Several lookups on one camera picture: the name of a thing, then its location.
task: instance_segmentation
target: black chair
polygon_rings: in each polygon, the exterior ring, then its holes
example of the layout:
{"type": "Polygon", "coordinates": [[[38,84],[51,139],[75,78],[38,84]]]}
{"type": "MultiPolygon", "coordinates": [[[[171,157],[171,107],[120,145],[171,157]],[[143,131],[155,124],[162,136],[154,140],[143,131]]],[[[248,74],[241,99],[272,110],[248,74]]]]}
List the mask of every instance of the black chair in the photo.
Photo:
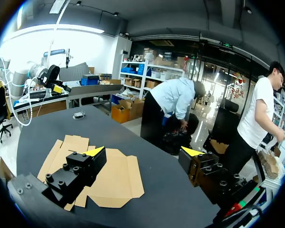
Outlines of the black chair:
{"type": "Polygon", "coordinates": [[[229,145],[233,136],[237,132],[237,127],[239,124],[239,115],[236,114],[238,111],[238,104],[223,100],[223,106],[218,108],[218,115],[215,119],[215,123],[212,130],[209,130],[209,136],[204,142],[203,148],[208,152],[214,152],[216,155],[220,156],[210,143],[210,140],[216,140],[218,143],[224,143],[229,145]]]}
{"type": "Polygon", "coordinates": [[[1,133],[1,136],[0,136],[0,142],[2,143],[2,135],[3,135],[3,132],[6,134],[6,132],[9,133],[9,135],[11,136],[10,134],[10,131],[7,129],[8,127],[12,127],[13,128],[13,125],[11,124],[8,124],[6,126],[3,125],[3,122],[7,119],[7,116],[8,116],[8,110],[7,110],[7,104],[6,104],[6,99],[5,99],[5,89],[4,87],[0,87],[0,124],[2,125],[2,128],[0,129],[0,133],[1,133]]]}

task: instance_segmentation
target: white wall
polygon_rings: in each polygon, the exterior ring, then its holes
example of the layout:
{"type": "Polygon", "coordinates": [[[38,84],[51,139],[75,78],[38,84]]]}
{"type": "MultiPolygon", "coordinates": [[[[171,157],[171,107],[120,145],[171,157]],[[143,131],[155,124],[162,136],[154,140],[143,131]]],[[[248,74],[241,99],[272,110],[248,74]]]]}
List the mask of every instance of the white wall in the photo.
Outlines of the white wall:
{"type": "MultiPolygon", "coordinates": [[[[11,71],[30,60],[40,64],[43,53],[49,50],[52,37],[53,31],[37,31],[16,37],[3,43],[0,56],[11,59],[11,71]]],[[[86,62],[88,66],[95,67],[95,74],[111,74],[115,39],[103,34],[57,30],[52,50],[69,48],[70,55],[74,57],[70,60],[70,67],[86,62]]],[[[65,67],[65,62],[64,55],[51,56],[50,59],[50,65],[65,67]]]]}

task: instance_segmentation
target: small device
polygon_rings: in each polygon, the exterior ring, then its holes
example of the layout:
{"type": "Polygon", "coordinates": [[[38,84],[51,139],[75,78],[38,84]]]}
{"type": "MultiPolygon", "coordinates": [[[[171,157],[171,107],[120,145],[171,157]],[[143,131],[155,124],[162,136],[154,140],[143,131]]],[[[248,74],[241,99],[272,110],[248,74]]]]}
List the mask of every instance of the small device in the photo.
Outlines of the small device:
{"type": "Polygon", "coordinates": [[[83,119],[85,117],[86,113],[85,112],[79,112],[79,113],[74,113],[73,115],[73,119],[74,120],[79,120],[79,119],[83,119]]]}

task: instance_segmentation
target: blue box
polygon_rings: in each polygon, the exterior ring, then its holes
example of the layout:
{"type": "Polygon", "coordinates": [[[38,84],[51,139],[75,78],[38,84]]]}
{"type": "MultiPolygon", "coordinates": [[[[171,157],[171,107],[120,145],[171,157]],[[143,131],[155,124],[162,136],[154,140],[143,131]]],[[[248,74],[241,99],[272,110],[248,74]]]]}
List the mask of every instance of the blue box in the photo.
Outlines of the blue box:
{"type": "Polygon", "coordinates": [[[82,86],[90,86],[90,85],[97,85],[98,84],[98,79],[87,79],[87,78],[82,78],[81,79],[81,85],[82,86]]]}

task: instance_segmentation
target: cable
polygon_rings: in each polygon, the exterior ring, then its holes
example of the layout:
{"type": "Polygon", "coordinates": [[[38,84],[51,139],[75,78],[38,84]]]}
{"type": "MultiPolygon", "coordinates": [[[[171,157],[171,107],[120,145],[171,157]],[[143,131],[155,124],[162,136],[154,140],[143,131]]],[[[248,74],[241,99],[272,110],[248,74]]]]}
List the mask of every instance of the cable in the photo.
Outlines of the cable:
{"type": "MultiPolygon", "coordinates": [[[[4,67],[4,69],[5,69],[5,64],[4,64],[3,58],[0,57],[0,59],[1,59],[2,63],[3,63],[3,67],[4,67]]],[[[6,74],[6,70],[4,70],[4,75],[5,75],[5,80],[8,82],[8,77],[7,77],[7,74],[6,74]]],[[[35,77],[32,78],[32,80],[31,80],[31,82],[30,82],[30,84],[29,84],[29,87],[28,87],[28,98],[29,98],[29,99],[28,99],[28,102],[29,102],[29,108],[30,108],[30,119],[29,119],[29,122],[28,122],[28,123],[23,123],[23,122],[21,122],[21,121],[18,119],[17,114],[15,113],[13,104],[11,103],[11,99],[9,99],[10,106],[11,106],[11,110],[12,110],[12,112],[14,113],[14,116],[15,116],[17,122],[18,122],[19,124],[21,124],[22,126],[29,126],[30,122],[32,121],[33,109],[32,109],[32,103],[31,103],[31,101],[30,101],[29,88],[30,88],[30,86],[31,86],[31,84],[32,84],[32,81],[33,81],[35,78],[37,78],[37,77],[35,76],[35,77]]],[[[7,83],[6,85],[8,86],[9,94],[10,94],[10,87],[9,87],[10,84],[7,83]]]]}
{"type": "Polygon", "coordinates": [[[40,108],[39,108],[39,110],[38,110],[38,113],[37,113],[37,116],[36,116],[36,117],[38,117],[38,115],[39,115],[40,109],[41,109],[41,107],[42,107],[42,105],[43,105],[43,102],[44,102],[44,98],[46,98],[47,94],[48,94],[48,90],[46,89],[46,95],[43,97],[42,103],[41,103],[41,105],[40,105],[40,108]]]}

